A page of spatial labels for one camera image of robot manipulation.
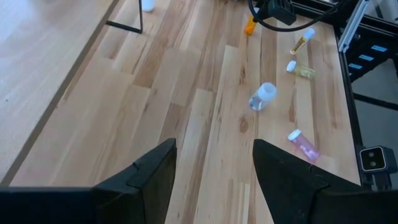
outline white plastic bottle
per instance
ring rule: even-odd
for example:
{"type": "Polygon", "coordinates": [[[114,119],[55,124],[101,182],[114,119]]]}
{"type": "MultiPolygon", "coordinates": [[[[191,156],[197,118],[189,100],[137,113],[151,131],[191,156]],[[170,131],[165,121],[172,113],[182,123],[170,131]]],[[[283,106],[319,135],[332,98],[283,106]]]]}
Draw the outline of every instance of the white plastic bottle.
{"type": "Polygon", "coordinates": [[[155,9],[155,0],[142,0],[142,10],[152,12],[155,9]]]}
{"type": "Polygon", "coordinates": [[[250,108],[254,111],[264,109],[276,96],[277,89],[272,83],[263,83],[249,100],[250,108]]]}

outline wooden table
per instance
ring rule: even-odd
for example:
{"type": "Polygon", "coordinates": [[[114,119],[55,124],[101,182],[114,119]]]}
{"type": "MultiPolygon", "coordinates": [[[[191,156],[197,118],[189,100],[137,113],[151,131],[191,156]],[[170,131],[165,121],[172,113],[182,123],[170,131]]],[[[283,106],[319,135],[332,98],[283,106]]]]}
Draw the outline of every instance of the wooden table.
{"type": "MultiPolygon", "coordinates": [[[[171,137],[178,164],[166,223],[272,223],[252,163],[253,140],[303,158],[287,140],[296,128],[321,151],[316,165],[359,184],[331,26],[315,24],[315,37],[297,55],[317,71],[310,81],[285,71],[303,31],[259,26],[246,37],[242,2],[156,6],[144,15],[143,35],[109,29],[11,185],[92,186],[171,137]],[[279,93],[257,113],[248,101],[262,82],[279,93]]],[[[307,21],[299,17],[294,25],[307,21]]]]}
{"type": "Polygon", "coordinates": [[[0,1],[0,182],[32,147],[117,1],[0,1]]]}

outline white lid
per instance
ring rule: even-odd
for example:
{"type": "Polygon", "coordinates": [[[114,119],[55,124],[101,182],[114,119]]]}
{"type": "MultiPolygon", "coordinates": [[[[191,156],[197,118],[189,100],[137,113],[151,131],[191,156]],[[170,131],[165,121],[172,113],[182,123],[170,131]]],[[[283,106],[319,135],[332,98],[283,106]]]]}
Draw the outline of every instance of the white lid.
{"type": "Polygon", "coordinates": [[[295,60],[290,61],[286,67],[286,71],[293,72],[294,68],[296,67],[297,62],[295,60]]]}
{"type": "Polygon", "coordinates": [[[287,136],[287,139],[289,141],[293,141],[295,138],[297,138],[297,136],[299,136],[301,134],[301,131],[299,129],[296,129],[294,131],[291,132],[291,134],[289,136],[287,136]]]}
{"type": "Polygon", "coordinates": [[[275,98],[277,94],[277,89],[272,83],[263,83],[257,94],[259,95],[259,98],[263,101],[270,101],[275,98]]]}
{"type": "Polygon", "coordinates": [[[309,40],[311,39],[311,37],[315,34],[315,30],[312,28],[307,29],[307,31],[305,31],[304,33],[304,37],[309,40]]]}

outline black metal stand leg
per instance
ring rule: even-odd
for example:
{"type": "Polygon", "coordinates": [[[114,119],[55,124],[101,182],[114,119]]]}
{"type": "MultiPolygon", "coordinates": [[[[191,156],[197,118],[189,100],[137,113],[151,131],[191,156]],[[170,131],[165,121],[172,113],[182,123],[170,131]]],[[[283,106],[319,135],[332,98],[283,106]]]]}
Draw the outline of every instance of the black metal stand leg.
{"type": "Polygon", "coordinates": [[[135,28],[135,27],[131,27],[131,26],[127,26],[124,24],[120,24],[118,22],[113,22],[113,21],[106,21],[106,24],[109,26],[113,26],[113,27],[117,27],[120,29],[124,29],[127,31],[131,31],[131,32],[135,32],[138,34],[141,34],[142,31],[144,30],[144,25],[142,23],[142,0],[138,0],[138,5],[139,5],[139,25],[140,25],[140,29],[135,28]]]}

